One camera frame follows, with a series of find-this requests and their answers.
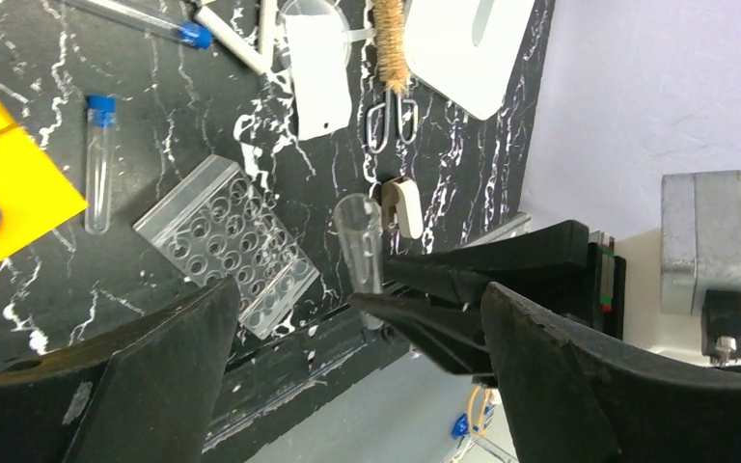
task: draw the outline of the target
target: brown bristle brush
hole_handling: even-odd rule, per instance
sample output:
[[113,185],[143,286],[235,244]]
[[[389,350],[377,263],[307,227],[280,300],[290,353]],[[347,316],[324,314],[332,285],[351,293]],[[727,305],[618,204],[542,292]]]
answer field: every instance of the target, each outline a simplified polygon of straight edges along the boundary
[[402,0],[375,0],[376,56],[379,77],[387,89],[407,95],[410,69],[404,61],[404,6]]

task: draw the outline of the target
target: clear plastic tube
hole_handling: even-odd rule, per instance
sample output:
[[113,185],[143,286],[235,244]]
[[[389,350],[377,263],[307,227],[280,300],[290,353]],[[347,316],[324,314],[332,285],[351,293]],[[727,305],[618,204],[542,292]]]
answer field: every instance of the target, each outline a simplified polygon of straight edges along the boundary
[[109,229],[112,161],[115,157],[115,100],[87,98],[87,212],[84,228],[92,234]]
[[85,12],[105,17],[111,21],[164,39],[185,43],[195,48],[208,48],[211,33],[192,21],[169,17],[158,10],[147,8],[129,0],[61,0]]
[[492,441],[482,436],[472,436],[473,444],[481,447],[487,453],[493,455],[502,463],[518,463],[518,458],[507,453],[506,450],[493,444]]
[[[342,198],[334,208],[334,223],[354,292],[382,292],[382,212],[362,193]],[[382,321],[363,313],[365,326],[376,330]]]

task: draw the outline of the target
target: white wall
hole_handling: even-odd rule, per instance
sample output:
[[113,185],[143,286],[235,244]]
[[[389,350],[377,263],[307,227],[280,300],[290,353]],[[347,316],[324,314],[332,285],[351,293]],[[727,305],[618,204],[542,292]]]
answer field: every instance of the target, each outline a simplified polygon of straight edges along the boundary
[[741,0],[558,0],[521,209],[617,237],[662,174],[741,169]]

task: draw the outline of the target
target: white plastic card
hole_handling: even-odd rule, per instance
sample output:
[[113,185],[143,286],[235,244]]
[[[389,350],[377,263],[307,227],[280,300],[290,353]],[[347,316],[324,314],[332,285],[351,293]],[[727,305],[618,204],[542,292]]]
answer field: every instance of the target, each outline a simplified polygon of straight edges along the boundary
[[535,0],[409,0],[407,65],[471,116],[498,111]]
[[343,25],[332,15],[287,15],[299,140],[327,135],[350,122]]

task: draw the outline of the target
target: blue cap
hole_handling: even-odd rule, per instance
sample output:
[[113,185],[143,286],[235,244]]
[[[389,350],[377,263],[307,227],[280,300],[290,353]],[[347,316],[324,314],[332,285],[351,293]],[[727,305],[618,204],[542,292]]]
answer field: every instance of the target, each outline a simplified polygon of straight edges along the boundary
[[94,110],[92,123],[98,127],[115,125],[115,98],[104,95],[87,95],[87,106]]
[[470,422],[467,420],[466,413],[458,417],[450,434],[454,439],[459,439],[470,434]]
[[186,21],[180,28],[180,41],[205,50],[211,46],[211,31],[196,22]]
[[87,105],[89,109],[106,111],[107,113],[115,112],[115,98],[104,95],[87,95]]

